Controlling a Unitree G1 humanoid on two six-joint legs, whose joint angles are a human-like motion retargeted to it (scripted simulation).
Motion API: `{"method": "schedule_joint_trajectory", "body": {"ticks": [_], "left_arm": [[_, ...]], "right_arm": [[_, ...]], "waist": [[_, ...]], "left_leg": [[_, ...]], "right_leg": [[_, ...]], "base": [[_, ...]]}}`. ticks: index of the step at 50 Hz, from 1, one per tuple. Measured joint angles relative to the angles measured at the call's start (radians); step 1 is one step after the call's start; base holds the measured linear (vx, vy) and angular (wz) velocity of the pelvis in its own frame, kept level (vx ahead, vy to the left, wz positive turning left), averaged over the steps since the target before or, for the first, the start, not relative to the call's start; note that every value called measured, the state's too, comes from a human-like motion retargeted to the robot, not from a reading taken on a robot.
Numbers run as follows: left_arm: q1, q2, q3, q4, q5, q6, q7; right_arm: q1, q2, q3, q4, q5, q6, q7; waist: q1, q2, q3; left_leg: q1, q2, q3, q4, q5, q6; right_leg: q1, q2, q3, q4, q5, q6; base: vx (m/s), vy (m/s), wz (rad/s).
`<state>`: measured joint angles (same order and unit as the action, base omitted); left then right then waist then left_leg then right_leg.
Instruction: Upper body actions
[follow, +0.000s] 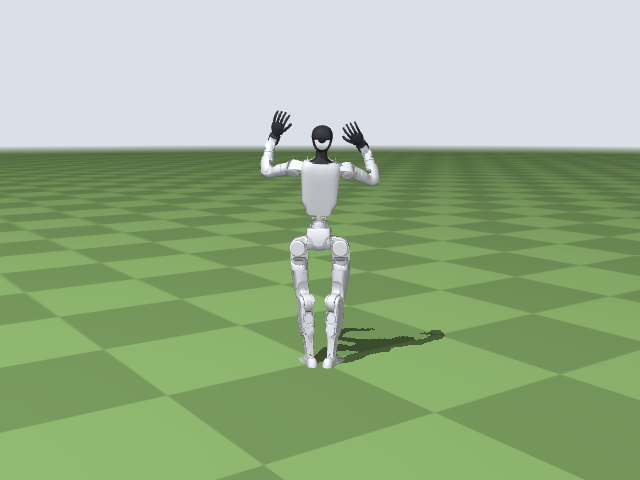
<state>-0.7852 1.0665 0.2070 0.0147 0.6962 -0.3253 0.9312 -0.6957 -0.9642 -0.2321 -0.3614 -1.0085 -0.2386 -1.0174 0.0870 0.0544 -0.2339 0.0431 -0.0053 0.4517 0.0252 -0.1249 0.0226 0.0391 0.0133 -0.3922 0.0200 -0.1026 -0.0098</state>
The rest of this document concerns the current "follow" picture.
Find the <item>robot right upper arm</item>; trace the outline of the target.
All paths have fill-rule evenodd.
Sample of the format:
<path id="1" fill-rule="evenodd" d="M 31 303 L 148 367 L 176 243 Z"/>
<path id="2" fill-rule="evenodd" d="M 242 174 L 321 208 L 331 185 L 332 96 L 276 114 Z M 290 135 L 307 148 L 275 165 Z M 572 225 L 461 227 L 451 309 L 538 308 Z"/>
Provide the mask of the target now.
<path id="1" fill-rule="evenodd" d="M 375 182 L 371 173 L 368 174 L 366 171 L 356 167 L 351 162 L 339 163 L 339 168 L 340 176 L 345 180 L 354 179 L 369 186 L 374 186 L 380 181 Z"/>

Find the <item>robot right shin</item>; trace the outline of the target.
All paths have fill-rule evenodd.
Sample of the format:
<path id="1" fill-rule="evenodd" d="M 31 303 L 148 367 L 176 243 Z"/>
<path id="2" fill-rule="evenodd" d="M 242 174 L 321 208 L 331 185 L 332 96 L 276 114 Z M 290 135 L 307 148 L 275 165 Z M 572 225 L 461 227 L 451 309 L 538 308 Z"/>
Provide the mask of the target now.
<path id="1" fill-rule="evenodd" d="M 338 296 L 334 304 L 334 312 L 326 312 L 325 323 L 327 333 L 327 357 L 331 355 L 331 359 L 336 359 L 336 351 L 338 345 L 338 337 L 342 330 L 344 316 L 344 301 Z"/>

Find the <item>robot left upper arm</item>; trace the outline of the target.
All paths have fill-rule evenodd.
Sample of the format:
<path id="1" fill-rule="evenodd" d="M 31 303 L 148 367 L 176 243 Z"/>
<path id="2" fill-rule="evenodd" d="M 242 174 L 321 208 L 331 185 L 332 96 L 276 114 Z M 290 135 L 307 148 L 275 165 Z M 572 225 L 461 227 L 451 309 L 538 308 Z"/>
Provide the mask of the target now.
<path id="1" fill-rule="evenodd" d="M 269 170 L 266 173 L 261 173 L 267 178 L 286 175 L 298 177 L 301 174 L 302 165 L 303 161 L 292 159 L 286 163 L 278 164 L 276 166 L 272 166 L 270 164 Z"/>

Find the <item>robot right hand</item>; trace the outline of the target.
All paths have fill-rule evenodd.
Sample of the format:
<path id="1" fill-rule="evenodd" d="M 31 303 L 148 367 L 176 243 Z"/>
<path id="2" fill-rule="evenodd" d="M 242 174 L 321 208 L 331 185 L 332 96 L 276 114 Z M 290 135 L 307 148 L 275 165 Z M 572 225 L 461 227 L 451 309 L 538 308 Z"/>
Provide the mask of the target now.
<path id="1" fill-rule="evenodd" d="M 345 130 L 345 128 L 343 127 L 343 130 L 345 132 L 345 134 L 350 138 L 347 139 L 345 136 L 342 136 L 342 138 L 347 141 L 348 143 L 351 143 L 353 145 L 356 145 L 357 149 L 360 151 L 361 148 L 363 148 L 365 145 L 367 145 L 367 147 L 369 148 L 367 142 L 363 139 L 363 135 L 360 132 L 360 129 L 358 127 L 358 125 L 356 124 L 356 122 L 354 121 L 354 124 L 357 128 L 358 133 L 356 132 L 356 130 L 354 129 L 352 123 L 350 122 L 351 128 L 353 129 L 354 133 L 351 131 L 351 129 L 349 128 L 349 126 L 346 124 L 346 127 L 348 129 L 348 131 L 350 132 L 351 136 L 349 135 L 349 133 Z M 360 151 L 361 152 L 361 151 Z"/>

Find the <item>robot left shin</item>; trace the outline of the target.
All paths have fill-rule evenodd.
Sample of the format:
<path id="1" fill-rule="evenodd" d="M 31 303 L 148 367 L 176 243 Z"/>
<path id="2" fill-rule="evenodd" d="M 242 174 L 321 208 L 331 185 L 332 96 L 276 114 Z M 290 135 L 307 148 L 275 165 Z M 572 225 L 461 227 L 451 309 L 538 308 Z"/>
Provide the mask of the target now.
<path id="1" fill-rule="evenodd" d="M 303 337 L 305 358 L 309 359 L 311 354 L 314 357 L 313 351 L 313 335 L 314 335 L 314 312 L 305 312 L 304 299 L 302 296 L 297 298 L 297 315 L 300 333 Z"/>

